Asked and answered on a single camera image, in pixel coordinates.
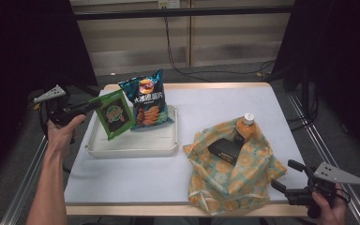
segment white tabletop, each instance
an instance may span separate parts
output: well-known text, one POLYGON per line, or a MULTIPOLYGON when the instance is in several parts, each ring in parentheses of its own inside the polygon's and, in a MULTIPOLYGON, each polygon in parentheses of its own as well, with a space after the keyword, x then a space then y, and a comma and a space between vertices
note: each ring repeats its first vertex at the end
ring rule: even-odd
MULTIPOLYGON (((192 143, 196 132, 244 113, 255 115, 274 155, 284 166, 289 159, 304 163, 269 84, 225 86, 197 88, 198 84, 165 84, 166 102, 178 110, 179 149, 170 157, 94 158, 84 148, 93 126, 89 124, 67 182, 66 204, 189 205, 188 182, 192 166, 182 146, 192 143)), ((303 172, 289 169, 278 181, 289 188, 303 188, 307 177, 303 172)), ((271 187, 269 195, 270 203, 287 204, 284 195, 271 187)))

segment blue chip bag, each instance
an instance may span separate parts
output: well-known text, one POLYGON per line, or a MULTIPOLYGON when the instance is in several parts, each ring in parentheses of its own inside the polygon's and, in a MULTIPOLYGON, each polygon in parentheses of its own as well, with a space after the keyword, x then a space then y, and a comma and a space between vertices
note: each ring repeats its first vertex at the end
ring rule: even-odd
POLYGON ((133 117, 136 125, 131 129, 173 122, 168 116, 162 71, 160 69, 152 76, 137 77, 118 83, 127 99, 133 103, 133 117))

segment bottle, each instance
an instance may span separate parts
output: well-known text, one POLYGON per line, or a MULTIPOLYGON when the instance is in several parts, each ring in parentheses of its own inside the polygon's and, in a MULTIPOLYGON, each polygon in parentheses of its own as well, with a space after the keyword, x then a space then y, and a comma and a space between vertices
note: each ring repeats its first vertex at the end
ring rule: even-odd
POLYGON ((236 134, 233 141, 242 146, 251 139, 256 130, 254 115, 252 113, 246 113, 244 117, 236 121, 235 129, 236 134))

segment white bottle cap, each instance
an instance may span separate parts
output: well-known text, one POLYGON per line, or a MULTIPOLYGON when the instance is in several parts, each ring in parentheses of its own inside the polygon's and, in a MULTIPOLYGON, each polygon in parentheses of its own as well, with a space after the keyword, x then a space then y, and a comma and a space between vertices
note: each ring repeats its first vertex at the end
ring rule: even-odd
POLYGON ((254 123, 254 115, 252 113, 246 113, 243 118, 244 124, 252 125, 254 123))

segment human arm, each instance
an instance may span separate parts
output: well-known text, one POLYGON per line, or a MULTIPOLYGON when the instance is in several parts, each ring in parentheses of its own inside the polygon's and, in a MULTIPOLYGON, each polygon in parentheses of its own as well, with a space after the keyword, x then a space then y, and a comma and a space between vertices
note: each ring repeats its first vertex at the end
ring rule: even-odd
POLYGON ((68 223, 62 166, 76 128, 84 118, 84 115, 78 115, 61 128, 52 121, 48 122, 48 148, 43 158, 37 193, 28 214, 27 225, 68 223))
MULTIPOLYGON (((341 185, 336 184, 336 188, 340 189, 337 194, 341 195, 341 185)), ((346 217, 347 204, 343 199, 336 196, 331 208, 329 202, 318 192, 312 192, 312 198, 321 208, 321 216, 318 218, 318 225, 344 225, 346 217)))

